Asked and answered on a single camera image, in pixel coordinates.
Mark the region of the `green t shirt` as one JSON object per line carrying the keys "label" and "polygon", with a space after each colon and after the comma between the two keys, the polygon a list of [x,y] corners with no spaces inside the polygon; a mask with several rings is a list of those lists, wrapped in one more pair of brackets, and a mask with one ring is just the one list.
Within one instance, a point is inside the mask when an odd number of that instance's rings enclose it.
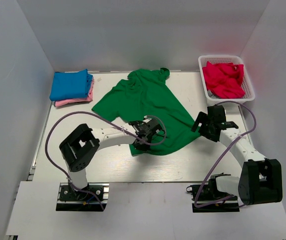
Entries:
{"label": "green t shirt", "polygon": [[170,76],[167,68],[139,69],[122,79],[93,108],[92,111],[112,122],[142,120],[146,115],[158,117],[165,125],[166,138],[156,136],[148,154],[164,156],[185,147],[198,137],[192,132],[193,118],[166,86]]}

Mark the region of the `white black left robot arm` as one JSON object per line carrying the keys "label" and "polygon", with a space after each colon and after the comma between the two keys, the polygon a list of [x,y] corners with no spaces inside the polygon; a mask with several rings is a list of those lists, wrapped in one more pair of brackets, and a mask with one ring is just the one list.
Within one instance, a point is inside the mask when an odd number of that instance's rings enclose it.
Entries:
{"label": "white black left robot arm", "polygon": [[162,142],[166,137],[164,127],[155,118],[130,121],[121,127],[89,128],[80,124],[59,145],[59,149],[68,167],[68,174],[73,184],[71,193],[82,200],[88,195],[86,168],[99,150],[118,146],[133,145],[140,151],[147,151],[156,137]]}

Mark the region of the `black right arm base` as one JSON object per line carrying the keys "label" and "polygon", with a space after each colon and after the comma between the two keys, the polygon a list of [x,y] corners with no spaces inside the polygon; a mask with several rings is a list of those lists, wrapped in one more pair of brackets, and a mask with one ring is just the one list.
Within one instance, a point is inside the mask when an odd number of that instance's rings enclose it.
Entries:
{"label": "black right arm base", "polygon": [[[211,204],[201,208],[196,208],[194,206],[194,202],[199,187],[200,187],[199,184],[193,184],[186,187],[186,192],[192,196],[193,213],[236,213],[240,211],[238,198],[236,196],[228,200],[220,201],[215,204]],[[217,198],[215,198],[214,195],[210,192],[208,185],[205,184],[204,188],[200,193],[197,204],[198,205],[206,204],[227,196],[229,196],[227,193],[222,193]]]}

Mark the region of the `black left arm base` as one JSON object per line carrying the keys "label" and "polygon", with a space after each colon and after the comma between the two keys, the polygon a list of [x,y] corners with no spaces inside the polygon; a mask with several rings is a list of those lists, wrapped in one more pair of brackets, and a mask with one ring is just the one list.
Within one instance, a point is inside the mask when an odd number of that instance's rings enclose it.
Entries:
{"label": "black left arm base", "polygon": [[87,191],[93,192],[101,201],[91,194],[75,191],[68,183],[61,183],[58,191],[56,211],[58,212],[102,212],[105,210],[108,194],[108,183],[89,183]]}

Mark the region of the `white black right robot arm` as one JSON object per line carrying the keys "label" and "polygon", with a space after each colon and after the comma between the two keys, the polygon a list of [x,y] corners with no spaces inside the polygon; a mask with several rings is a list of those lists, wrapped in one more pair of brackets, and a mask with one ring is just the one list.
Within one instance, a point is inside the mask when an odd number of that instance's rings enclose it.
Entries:
{"label": "white black right robot arm", "polygon": [[[238,197],[246,206],[282,201],[281,163],[257,151],[245,138],[253,130],[241,132],[233,121],[227,121],[222,105],[209,106],[207,112],[199,112],[191,130],[226,147],[198,188],[194,197],[196,208],[224,202],[232,197]],[[239,177],[213,174],[227,153],[231,153],[242,168]]]}

